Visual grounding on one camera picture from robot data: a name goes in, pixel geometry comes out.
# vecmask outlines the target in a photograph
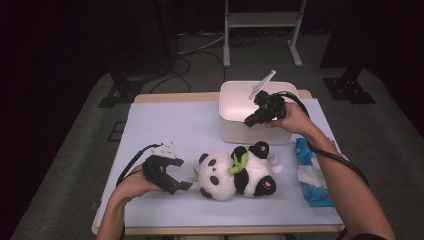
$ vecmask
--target panda ear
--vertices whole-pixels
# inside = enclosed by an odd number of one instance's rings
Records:
[[[200,194],[202,194],[203,197],[205,198],[212,198],[212,195],[208,192],[205,191],[205,189],[200,188]]]
[[[199,158],[199,164],[202,164],[203,160],[205,160],[205,158],[207,158],[208,156],[209,154],[203,153],[202,156],[200,156]]]

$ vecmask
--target panda face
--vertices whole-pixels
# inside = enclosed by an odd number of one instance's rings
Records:
[[[233,166],[230,154],[203,154],[199,159],[199,185],[202,196],[218,201],[231,199],[235,192],[234,176],[228,172]]]

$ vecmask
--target white plastic container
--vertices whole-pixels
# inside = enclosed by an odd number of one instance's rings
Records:
[[[255,144],[265,141],[271,145],[283,145],[290,141],[291,133],[282,128],[266,128],[264,124],[248,127],[244,124],[250,114],[259,106],[249,99],[252,87],[259,81],[227,81],[221,86],[219,114],[221,116],[221,137],[229,143]],[[287,82],[268,82],[262,89],[269,94],[288,91],[298,96],[296,87]]]

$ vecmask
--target human hand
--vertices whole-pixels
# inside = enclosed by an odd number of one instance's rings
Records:
[[[284,108],[286,109],[286,117],[268,122],[265,126],[268,128],[281,127],[300,135],[311,133],[317,129],[316,125],[296,103],[285,103]]]
[[[143,174],[142,165],[138,165],[124,180],[115,188],[112,193],[113,197],[131,201],[135,197],[144,195],[150,191],[163,191],[156,184],[146,179]]]

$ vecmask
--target forearm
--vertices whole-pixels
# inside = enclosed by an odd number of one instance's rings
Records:
[[[317,149],[340,156],[327,137],[315,128],[305,136]],[[394,239],[389,222],[366,183],[345,165],[317,154],[325,181],[349,234],[373,233]]]
[[[125,205],[125,200],[111,196],[97,233],[97,239],[117,240],[120,238],[124,227]]]

